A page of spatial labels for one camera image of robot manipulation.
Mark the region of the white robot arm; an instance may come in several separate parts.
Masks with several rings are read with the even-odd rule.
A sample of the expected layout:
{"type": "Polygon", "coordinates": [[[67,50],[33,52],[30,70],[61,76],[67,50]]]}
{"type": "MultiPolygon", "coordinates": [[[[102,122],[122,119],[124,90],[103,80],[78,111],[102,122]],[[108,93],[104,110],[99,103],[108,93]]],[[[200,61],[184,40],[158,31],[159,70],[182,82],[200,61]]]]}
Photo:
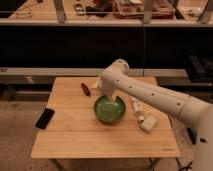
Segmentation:
{"type": "Polygon", "coordinates": [[[193,96],[128,77],[129,65],[118,59],[100,74],[100,91],[120,90],[176,118],[197,133],[191,171],[213,171],[213,104],[193,96]]]}

